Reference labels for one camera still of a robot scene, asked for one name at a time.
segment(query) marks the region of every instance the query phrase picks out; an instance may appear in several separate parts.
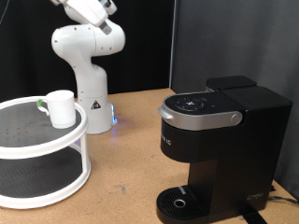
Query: table surface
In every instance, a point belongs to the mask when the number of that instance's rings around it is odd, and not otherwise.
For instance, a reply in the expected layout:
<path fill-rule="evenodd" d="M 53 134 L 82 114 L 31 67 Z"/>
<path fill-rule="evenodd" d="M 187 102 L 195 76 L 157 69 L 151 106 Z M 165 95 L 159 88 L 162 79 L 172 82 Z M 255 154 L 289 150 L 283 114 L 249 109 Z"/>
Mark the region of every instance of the table surface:
<path fill-rule="evenodd" d="M 160 150 L 161 116 L 157 108 L 170 89 L 109 95 L 118 124 L 106 133 L 88 135 L 92 173 L 69 198 L 36 209 L 0 209 L 0 223 L 161 223 L 157 196 L 186 185 L 189 164 L 172 161 Z M 271 196 L 292 198 L 278 183 Z M 298 224 L 299 206 L 271 201 L 260 212 L 268 223 Z M 220 224 L 246 224 L 234 217 Z"/>

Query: coffee maker button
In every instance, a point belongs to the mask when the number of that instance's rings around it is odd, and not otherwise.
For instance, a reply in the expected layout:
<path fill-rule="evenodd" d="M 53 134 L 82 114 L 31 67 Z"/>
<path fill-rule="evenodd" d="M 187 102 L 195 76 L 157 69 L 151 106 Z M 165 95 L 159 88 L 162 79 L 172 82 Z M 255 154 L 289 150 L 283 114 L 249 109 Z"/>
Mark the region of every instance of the coffee maker button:
<path fill-rule="evenodd" d="M 175 101 L 175 104 L 176 104 L 176 105 L 182 105 L 183 102 L 182 102 L 181 100 L 176 100 L 176 101 Z"/>
<path fill-rule="evenodd" d="M 231 122 L 233 124 L 238 124 L 242 120 L 242 117 L 238 114 L 232 115 Z"/>

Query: cable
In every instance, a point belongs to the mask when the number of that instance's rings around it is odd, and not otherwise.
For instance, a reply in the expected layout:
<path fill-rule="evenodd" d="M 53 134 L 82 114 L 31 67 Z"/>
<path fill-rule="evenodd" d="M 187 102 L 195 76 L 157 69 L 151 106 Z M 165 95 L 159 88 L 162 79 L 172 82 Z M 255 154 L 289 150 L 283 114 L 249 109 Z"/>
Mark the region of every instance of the cable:
<path fill-rule="evenodd" d="M 278 197 L 278 196 L 272 196 L 272 197 L 269 197 L 268 198 L 268 201 L 273 201 L 273 200 L 286 200 L 290 203 L 295 203 L 295 204 L 298 204 L 299 205 L 299 202 L 294 200 L 294 199 L 288 199 L 288 198 L 281 198 L 281 197 Z"/>
<path fill-rule="evenodd" d="M 1 17 L 0 25 L 1 25 L 1 23 L 2 23 L 2 20 L 3 20 L 4 16 L 6 15 L 6 12 L 7 12 L 7 8 L 8 8 L 8 4 L 9 4 L 9 2 L 10 2 L 10 0 L 7 0 L 7 6 L 6 6 L 6 9 L 4 10 L 4 13 L 3 13 L 2 17 Z"/>

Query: black coffee maker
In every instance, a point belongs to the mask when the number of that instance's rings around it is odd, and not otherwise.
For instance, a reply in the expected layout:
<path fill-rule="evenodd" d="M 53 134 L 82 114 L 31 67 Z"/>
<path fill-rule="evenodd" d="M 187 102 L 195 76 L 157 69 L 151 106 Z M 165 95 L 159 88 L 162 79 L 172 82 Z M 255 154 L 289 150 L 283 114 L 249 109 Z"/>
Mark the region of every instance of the black coffee maker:
<path fill-rule="evenodd" d="M 161 150 L 190 163 L 188 185 L 157 199 L 170 223 L 212 223 L 265 208 L 292 102 L 246 77 L 209 79 L 158 109 Z"/>

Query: black curtain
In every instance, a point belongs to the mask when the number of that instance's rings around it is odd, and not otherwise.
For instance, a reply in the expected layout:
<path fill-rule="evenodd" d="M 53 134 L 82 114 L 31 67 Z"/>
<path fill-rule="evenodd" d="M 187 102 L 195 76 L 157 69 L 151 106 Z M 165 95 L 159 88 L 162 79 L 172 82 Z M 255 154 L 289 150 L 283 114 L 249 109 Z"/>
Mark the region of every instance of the black curtain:
<path fill-rule="evenodd" d="M 109 18 L 126 35 L 123 51 L 93 58 L 107 71 L 108 93 L 168 87 L 173 0 L 114 1 Z M 0 1 L 0 16 L 7 0 Z M 10 0 L 0 25 L 0 102 L 50 91 L 77 93 L 74 72 L 51 48 L 55 29 L 76 24 L 50 0 Z"/>
<path fill-rule="evenodd" d="M 276 181 L 299 199 L 299 2 L 179 1 L 172 89 L 245 76 L 293 101 Z"/>

